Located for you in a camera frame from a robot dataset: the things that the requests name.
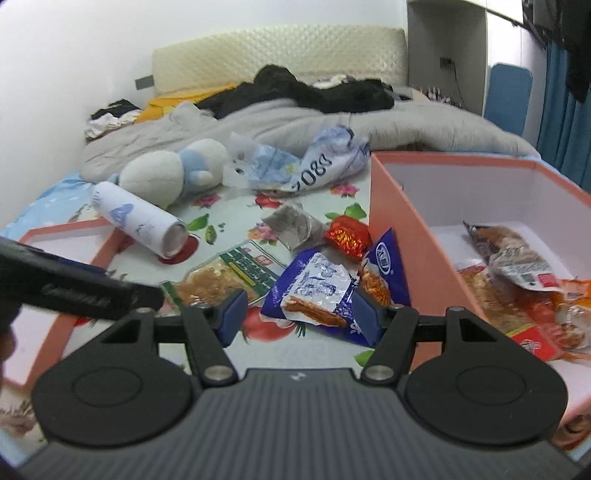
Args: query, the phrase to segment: white plush toy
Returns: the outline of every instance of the white plush toy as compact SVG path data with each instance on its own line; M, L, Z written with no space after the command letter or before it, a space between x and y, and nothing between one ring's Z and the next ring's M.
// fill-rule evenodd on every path
M231 161L226 147L206 138L178 153L141 155L109 181L165 209L180 197L194 196L220 184L224 165Z

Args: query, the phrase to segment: wall socket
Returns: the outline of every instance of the wall socket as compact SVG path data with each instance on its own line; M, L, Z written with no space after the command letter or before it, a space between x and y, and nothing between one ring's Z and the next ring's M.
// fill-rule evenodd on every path
M453 68L453 60L448 57L439 57L439 68L452 69Z
M148 75L140 79L135 79L135 89L143 90L154 86L154 75Z

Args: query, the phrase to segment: paper towel roll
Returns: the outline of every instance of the paper towel roll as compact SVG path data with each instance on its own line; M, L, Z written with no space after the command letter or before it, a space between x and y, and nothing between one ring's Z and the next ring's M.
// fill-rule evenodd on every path
M181 220L114 183L96 185L92 203L113 225L161 257L175 256L189 237Z

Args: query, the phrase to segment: screw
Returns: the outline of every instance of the screw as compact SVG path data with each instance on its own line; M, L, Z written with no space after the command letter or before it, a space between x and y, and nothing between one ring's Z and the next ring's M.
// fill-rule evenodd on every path
M394 370L386 365L372 365L365 371L365 376L370 380L383 381L394 376Z
M212 365L205 369L204 375L207 379L214 382L223 382L224 380L228 380L233 373L234 370L226 365Z

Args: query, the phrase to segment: yellow blanket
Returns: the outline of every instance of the yellow blanket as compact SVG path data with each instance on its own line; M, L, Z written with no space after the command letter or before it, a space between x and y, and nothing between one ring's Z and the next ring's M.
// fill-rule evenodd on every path
M181 102L200 102L216 93L232 89L235 86L236 83L232 83L216 88L179 90L177 92L167 93L166 95L152 98L148 101L148 106L145 110L135 119L135 123L138 124L140 122L145 122L146 120L157 120L164 115L168 115Z

